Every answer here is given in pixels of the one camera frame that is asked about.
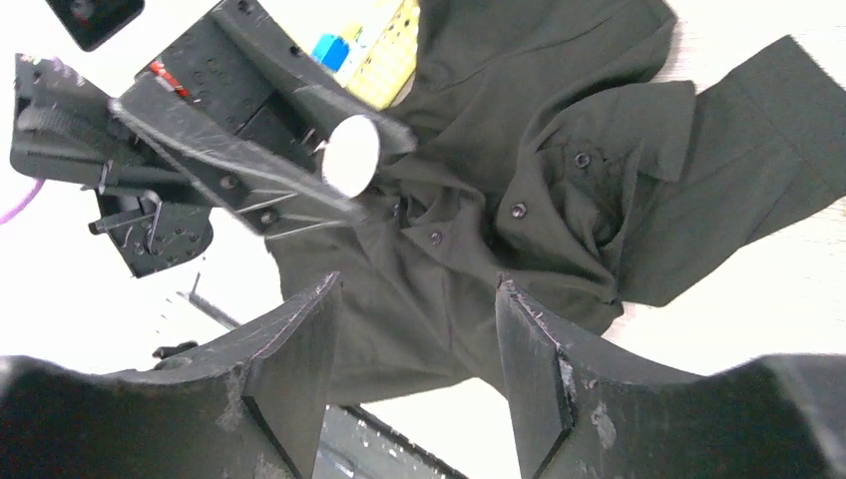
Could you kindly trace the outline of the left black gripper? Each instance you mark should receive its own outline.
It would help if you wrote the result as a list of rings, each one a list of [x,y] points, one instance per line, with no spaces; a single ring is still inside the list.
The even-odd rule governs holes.
[[[365,208],[315,176],[313,128],[363,115],[388,155],[417,139],[294,47],[258,2],[221,1],[117,98],[17,54],[11,166],[92,192],[90,231],[138,278],[199,257],[214,208],[265,238],[359,224]]]

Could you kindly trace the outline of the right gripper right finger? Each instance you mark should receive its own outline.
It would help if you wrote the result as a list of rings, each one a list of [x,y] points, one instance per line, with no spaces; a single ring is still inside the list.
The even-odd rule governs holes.
[[[841,478],[845,359],[700,376],[559,317],[501,276],[496,326],[525,478]]]

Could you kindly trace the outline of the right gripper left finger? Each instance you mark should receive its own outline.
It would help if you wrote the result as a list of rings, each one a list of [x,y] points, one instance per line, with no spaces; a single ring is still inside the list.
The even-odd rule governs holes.
[[[1,360],[5,478],[308,478],[321,434],[337,273],[148,371]]]

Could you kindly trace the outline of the black garment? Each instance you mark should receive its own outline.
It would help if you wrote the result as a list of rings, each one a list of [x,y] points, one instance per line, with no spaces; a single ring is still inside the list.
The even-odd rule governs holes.
[[[291,295],[336,271],[329,399],[504,386],[500,273],[606,331],[845,194],[845,93],[791,37],[697,92],[659,83],[661,1],[424,1],[417,72],[354,228],[272,240]]]

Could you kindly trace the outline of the light green plastic basket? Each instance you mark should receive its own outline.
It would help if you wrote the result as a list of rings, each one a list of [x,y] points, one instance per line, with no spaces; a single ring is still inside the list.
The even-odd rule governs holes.
[[[335,80],[377,110],[397,102],[416,69],[419,18],[415,0],[366,1],[341,30],[350,52]]]

